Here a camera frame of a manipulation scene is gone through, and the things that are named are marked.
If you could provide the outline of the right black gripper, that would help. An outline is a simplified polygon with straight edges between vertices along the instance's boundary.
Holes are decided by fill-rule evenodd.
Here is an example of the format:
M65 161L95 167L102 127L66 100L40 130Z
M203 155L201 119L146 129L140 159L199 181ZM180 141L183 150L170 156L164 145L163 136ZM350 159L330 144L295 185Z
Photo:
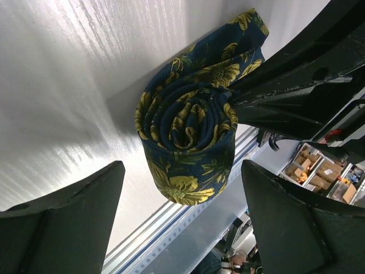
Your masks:
M292 41L231 85L242 123L364 162L364 1L330 1Z

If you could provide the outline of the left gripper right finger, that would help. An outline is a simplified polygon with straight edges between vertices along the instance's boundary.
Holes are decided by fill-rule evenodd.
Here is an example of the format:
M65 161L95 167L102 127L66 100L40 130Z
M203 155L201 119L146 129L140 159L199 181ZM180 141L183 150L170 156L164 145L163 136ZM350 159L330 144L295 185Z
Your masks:
M364 209L241 166L264 273L364 273Z

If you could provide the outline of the blue yellow floral tie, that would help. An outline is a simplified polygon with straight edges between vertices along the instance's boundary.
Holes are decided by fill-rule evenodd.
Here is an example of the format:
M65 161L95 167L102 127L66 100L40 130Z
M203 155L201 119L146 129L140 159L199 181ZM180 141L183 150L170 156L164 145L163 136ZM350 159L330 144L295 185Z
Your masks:
M238 126L231 85L264 62L268 34L250 9L171 60L145 88L135 128L153 181L168 200L195 206L225 189Z

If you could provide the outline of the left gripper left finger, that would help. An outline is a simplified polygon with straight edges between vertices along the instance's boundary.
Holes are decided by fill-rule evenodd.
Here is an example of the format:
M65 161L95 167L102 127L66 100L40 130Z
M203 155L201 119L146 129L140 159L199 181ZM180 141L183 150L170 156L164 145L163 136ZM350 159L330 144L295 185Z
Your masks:
M101 273L123 187L115 161L1 212L1 273Z

